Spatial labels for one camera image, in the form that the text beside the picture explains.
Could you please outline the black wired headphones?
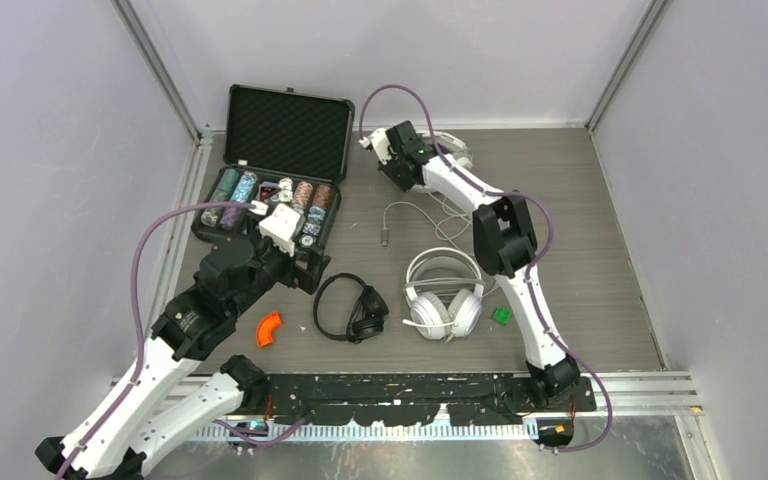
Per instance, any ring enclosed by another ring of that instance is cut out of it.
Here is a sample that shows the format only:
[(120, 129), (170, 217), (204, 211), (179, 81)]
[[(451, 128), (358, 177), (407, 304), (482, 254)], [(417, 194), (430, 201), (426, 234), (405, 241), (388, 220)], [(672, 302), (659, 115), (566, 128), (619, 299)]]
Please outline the black wired headphones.
[[(326, 289), (337, 280), (351, 280), (357, 283), (361, 290), (354, 301), (349, 313), (343, 334), (334, 334), (321, 326), (319, 320), (319, 305)], [(315, 328), (326, 338), (333, 341), (345, 341), (359, 344), (374, 338), (384, 331), (386, 317), (390, 310), (381, 294), (359, 276), (342, 272), (328, 277), (314, 295), (312, 317)]]

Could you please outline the white grey headphones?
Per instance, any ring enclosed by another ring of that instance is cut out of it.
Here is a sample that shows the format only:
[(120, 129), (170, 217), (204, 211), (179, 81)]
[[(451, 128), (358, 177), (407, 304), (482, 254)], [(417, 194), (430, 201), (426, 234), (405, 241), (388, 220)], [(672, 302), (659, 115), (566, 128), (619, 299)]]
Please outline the white grey headphones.
[(403, 293), (410, 317), (402, 323), (429, 340), (467, 337), (481, 316), (485, 287), (468, 254), (450, 247), (424, 250), (406, 270)]

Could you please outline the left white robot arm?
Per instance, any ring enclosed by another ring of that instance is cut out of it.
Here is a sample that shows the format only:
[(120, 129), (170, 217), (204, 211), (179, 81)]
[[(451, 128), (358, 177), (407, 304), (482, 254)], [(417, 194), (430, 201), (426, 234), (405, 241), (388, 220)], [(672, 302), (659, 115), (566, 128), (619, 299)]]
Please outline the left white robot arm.
[(319, 247), (297, 257), (268, 238), (228, 238), (204, 256), (194, 283), (169, 301), (140, 341), (124, 377), (71, 433), (35, 450), (58, 479), (142, 479), (201, 426), (236, 410), (258, 412), (269, 395), (262, 369), (230, 357), (195, 394), (157, 406), (236, 330), (238, 318), (277, 284), (315, 293), (331, 259)]

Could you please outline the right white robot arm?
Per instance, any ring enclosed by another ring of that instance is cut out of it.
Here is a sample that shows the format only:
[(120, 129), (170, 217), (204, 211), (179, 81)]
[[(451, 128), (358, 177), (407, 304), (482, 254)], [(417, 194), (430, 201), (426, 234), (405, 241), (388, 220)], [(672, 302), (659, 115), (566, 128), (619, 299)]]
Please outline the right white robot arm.
[(435, 151), (409, 121), (379, 128), (360, 143), (401, 190), (429, 187), (471, 216), (477, 264), (501, 287), (523, 338), (532, 401), (544, 410), (558, 409), (570, 398), (580, 369), (542, 291), (537, 264), (548, 248), (538, 244), (530, 200), (490, 186), (452, 155)]

